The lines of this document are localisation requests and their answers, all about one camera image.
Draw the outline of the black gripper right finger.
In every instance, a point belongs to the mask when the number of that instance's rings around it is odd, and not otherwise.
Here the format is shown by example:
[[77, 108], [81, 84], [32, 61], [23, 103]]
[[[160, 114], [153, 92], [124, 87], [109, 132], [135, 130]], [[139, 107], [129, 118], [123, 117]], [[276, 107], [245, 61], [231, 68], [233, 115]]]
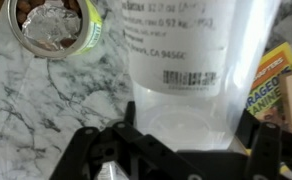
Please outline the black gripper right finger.
[[235, 136], [250, 151], [245, 180], [289, 180], [280, 169], [284, 164], [292, 171], [292, 132], [272, 122], [261, 122], [244, 110]]

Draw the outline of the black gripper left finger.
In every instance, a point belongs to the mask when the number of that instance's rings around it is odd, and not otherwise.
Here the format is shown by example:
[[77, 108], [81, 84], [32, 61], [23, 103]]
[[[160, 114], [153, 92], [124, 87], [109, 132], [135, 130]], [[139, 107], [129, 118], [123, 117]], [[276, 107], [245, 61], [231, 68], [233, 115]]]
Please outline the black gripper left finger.
[[200, 180], [200, 171], [151, 135], [134, 128], [135, 103], [124, 119], [104, 130], [78, 129], [49, 180], [97, 180], [102, 166], [113, 162], [129, 180]]

